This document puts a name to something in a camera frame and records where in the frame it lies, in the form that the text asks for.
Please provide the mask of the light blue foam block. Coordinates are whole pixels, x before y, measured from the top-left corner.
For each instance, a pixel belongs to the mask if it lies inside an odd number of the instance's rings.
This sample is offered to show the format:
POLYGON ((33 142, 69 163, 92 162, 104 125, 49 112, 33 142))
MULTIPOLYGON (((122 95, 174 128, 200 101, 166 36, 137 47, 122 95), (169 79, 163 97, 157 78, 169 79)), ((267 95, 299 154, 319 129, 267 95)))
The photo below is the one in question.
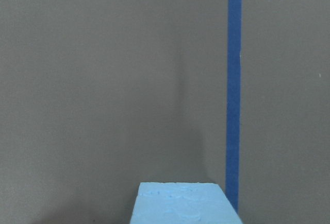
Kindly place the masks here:
POLYGON ((242 223, 215 183, 141 182, 130 223, 242 223))

